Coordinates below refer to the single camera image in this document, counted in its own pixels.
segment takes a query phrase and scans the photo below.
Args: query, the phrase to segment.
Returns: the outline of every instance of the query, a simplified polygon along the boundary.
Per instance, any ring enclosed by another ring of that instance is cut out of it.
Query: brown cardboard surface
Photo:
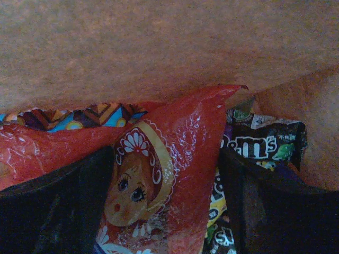
[[[309,146],[301,168],[314,186],[339,190],[339,65],[257,95],[261,113],[306,124]]]
[[[252,94],[337,64],[338,16],[337,0],[2,0],[0,113]]]

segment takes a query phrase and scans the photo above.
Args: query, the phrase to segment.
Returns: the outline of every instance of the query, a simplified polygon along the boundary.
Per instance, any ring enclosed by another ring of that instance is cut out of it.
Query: doll's eye
[[[132,193],[131,200],[134,202],[140,202],[145,199],[145,191],[142,190],[141,187],[136,188],[136,190]]]
[[[128,180],[123,178],[119,183],[118,183],[118,190],[120,192],[125,191],[128,188]]]

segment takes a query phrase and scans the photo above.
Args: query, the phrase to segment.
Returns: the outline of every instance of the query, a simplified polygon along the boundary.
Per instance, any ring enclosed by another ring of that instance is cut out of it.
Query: matryoshka doll illustration
[[[140,122],[113,146],[97,253],[166,252],[166,204],[175,182],[166,144],[161,133]]]

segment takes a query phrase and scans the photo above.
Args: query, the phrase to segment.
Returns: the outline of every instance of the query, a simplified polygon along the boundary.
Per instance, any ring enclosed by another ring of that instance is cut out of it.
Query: doll face
[[[142,219],[147,208],[146,195],[141,165],[129,167],[111,184],[104,208],[107,221],[115,226],[127,226]]]

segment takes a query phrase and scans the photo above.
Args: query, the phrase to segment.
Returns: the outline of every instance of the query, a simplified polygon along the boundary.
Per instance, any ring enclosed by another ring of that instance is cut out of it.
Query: doll's mouth
[[[114,206],[114,210],[115,210],[116,212],[120,211],[120,204],[116,204],[116,205]]]

